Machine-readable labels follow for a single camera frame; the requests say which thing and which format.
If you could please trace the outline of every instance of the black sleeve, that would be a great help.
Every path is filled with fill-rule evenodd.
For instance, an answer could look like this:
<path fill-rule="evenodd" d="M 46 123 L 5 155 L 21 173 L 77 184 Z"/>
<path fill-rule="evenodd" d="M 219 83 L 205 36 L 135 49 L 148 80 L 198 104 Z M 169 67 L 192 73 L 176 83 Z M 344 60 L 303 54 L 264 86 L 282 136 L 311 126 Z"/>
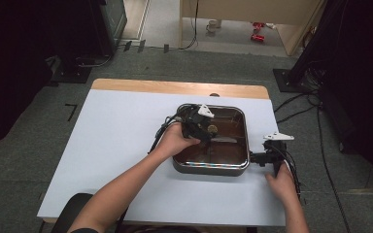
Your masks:
<path fill-rule="evenodd" d="M 98 233 L 98 232 L 93 229 L 82 228 L 82 229 L 74 230 L 72 233 Z"/>

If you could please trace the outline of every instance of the person's left arm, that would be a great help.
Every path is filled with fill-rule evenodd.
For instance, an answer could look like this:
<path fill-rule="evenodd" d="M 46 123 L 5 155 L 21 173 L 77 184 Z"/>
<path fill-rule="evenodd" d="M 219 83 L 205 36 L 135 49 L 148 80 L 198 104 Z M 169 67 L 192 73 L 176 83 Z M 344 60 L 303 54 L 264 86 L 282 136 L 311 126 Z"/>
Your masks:
<path fill-rule="evenodd" d="M 170 125 L 152 152 L 93 195 L 68 232 L 81 228 L 105 232 L 122 215 L 163 161 L 197 143 L 199 140 L 183 137 L 180 123 Z"/>

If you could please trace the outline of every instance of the white tabletop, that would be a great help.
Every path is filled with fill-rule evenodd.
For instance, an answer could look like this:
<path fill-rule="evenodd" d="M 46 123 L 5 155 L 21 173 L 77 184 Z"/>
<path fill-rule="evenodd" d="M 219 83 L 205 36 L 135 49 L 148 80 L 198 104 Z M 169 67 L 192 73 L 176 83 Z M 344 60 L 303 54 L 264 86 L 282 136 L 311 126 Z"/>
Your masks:
<path fill-rule="evenodd" d="M 141 160 L 165 118 L 185 103 L 237 107 L 246 117 L 250 150 L 278 131 L 270 100 L 92 89 L 52 178 L 38 217 L 57 218 L 79 192 L 95 193 Z M 126 221 L 205 225 L 285 225 L 281 202 L 251 164 L 239 177 L 181 174 L 160 165 L 131 203 Z"/>

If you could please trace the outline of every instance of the gray carpet floor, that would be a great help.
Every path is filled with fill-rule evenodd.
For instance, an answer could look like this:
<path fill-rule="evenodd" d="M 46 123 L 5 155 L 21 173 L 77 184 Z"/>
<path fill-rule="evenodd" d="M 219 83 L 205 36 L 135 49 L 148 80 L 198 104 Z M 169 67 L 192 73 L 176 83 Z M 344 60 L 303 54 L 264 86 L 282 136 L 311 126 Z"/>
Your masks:
<path fill-rule="evenodd" d="M 119 49 L 106 65 L 92 69 L 86 84 L 45 86 L 0 141 L 0 232 L 38 232 L 36 217 L 57 163 L 79 116 L 91 83 L 98 78 L 196 83 L 264 85 L 275 107 L 294 96 L 281 93 L 273 68 L 290 69 L 290 57 L 203 51 Z M 78 109 L 68 121 L 72 107 Z M 276 114 L 282 119 L 310 105 L 299 98 Z M 373 166 L 358 154 L 342 154 L 325 112 L 309 111 L 279 124 L 280 132 L 295 137 L 288 143 L 302 182 L 302 205 L 311 232 L 346 232 L 339 207 L 325 174 L 317 114 L 322 120 L 327 165 L 339 192 L 352 232 L 373 232 Z M 356 194 L 352 189 L 372 190 Z M 52 225 L 46 224 L 44 232 Z M 260 227 L 258 232 L 285 232 L 284 227 Z"/>

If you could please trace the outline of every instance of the human hand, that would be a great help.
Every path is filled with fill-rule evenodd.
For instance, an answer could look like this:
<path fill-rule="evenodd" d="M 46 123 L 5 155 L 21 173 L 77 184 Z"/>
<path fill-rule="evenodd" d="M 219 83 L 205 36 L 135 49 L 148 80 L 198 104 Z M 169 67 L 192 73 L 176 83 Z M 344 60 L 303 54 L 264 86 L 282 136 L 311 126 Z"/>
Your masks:
<path fill-rule="evenodd" d="M 199 144 L 200 140 L 190 138 L 186 139 L 182 133 L 182 126 L 179 122 L 175 122 L 165 130 L 161 140 L 153 151 L 158 151 L 165 158 L 173 156 L 183 149 Z"/>
<path fill-rule="evenodd" d="M 265 174 L 265 179 L 268 181 L 274 194 L 284 205 L 297 200 L 293 177 L 285 162 L 281 164 L 280 171 L 276 178 L 271 176 L 271 174 Z"/>

